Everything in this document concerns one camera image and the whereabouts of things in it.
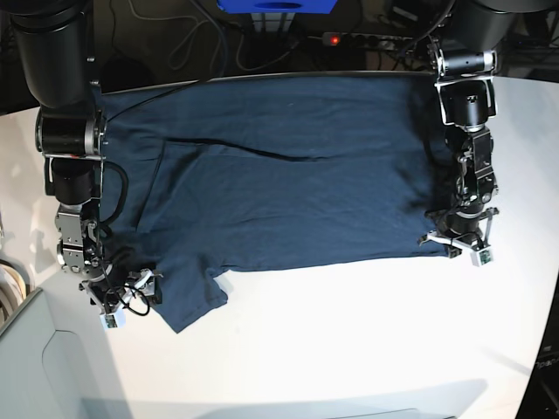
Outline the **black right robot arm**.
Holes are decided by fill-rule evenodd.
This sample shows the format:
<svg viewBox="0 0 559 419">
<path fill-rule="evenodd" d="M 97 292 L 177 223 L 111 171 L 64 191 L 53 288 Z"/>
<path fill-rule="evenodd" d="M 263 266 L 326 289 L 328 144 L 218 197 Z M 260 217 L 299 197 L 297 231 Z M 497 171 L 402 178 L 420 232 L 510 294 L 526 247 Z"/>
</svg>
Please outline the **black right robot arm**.
<svg viewBox="0 0 559 419">
<path fill-rule="evenodd" d="M 129 180 L 103 155 L 107 120 L 93 90 L 85 1 L 3 1 L 13 30 L 25 81 L 39 103 L 35 143 L 44 157 L 45 193 L 59 203 L 55 226 L 63 271 L 116 328 L 131 299 L 147 308 L 162 302 L 161 274 L 149 267 L 130 271 L 132 250 L 112 254 L 104 242 L 121 214 Z"/>
</svg>

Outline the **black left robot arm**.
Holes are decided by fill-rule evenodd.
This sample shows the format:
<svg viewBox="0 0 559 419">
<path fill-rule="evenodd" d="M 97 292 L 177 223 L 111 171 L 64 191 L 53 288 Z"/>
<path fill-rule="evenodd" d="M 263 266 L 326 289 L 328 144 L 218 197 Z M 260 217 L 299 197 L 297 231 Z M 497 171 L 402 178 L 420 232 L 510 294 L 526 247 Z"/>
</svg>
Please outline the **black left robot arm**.
<svg viewBox="0 0 559 419">
<path fill-rule="evenodd" d="M 444 245 L 451 258 L 468 253 L 476 266 L 493 260 L 489 234 L 499 211 L 488 204 L 498 183 L 487 121 L 497 114 L 497 46 L 517 16 L 552 6 L 552 1 L 449 1 L 426 33 L 454 180 L 449 209 L 428 213 L 436 227 L 420 241 Z"/>
</svg>

